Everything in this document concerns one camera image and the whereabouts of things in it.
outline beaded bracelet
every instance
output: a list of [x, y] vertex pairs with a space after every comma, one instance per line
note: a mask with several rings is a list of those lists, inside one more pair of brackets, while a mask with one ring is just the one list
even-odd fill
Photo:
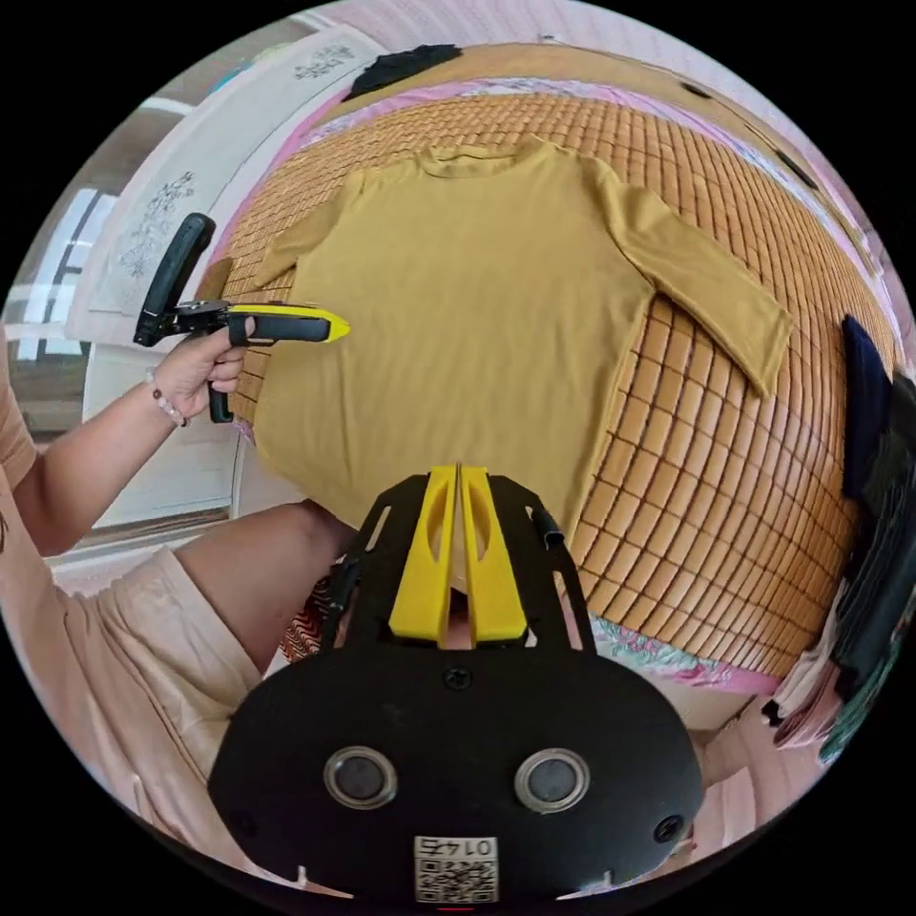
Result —
[[153, 400], [156, 406], [168, 415], [177, 427], [186, 427], [190, 423], [187, 417], [182, 417], [175, 405], [156, 386], [156, 374], [152, 369], [146, 370], [146, 384], [153, 389]]

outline hand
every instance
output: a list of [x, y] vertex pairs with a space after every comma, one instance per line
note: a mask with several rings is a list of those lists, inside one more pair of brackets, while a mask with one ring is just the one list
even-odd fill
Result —
[[[254, 334], [253, 318], [245, 323], [245, 332]], [[229, 344], [226, 327], [206, 337], [185, 338], [157, 367], [156, 387], [190, 420], [209, 404], [208, 382], [216, 391], [236, 390], [244, 355], [243, 346]]]

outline qr code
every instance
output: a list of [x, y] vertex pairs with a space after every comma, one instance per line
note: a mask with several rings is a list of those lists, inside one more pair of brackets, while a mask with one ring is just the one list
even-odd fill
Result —
[[497, 863], [481, 859], [417, 859], [417, 901], [423, 904], [491, 904]]

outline window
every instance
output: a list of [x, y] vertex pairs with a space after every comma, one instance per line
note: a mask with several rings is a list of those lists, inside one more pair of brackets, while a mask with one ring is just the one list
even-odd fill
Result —
[[80, 188], [59, 220], [32, 247], [37, 263], [24, 265], [4, 308], [10, 381], [38, 444], [47, 444], [82, 419], [90, 347], [64, 331], [73, 290], [116, 198]]

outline floral drawing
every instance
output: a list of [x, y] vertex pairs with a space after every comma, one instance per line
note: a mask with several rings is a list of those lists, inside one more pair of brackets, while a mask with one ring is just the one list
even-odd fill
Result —
[[353, 57], [353, 51], [346, 45], [329, 45], [315, 52], [309, 63], [300, 64], [296, 68], [296, 78], [317, 79], [319, 76], [330, 73], [336, 67], [340, 67], [344, 61], [352, 60]]
[[151, 256], [155, 256], [158, 264], [163, 243], [171, 237], [172, 217], [178, 204], [193, 195], [194, 173], [185, 172], [174, 181], [162, 185], [150, 198], [139, 225], [128, 236], [131, 247], [118, 258], [118, 263], [135, 280], [146, 275]]

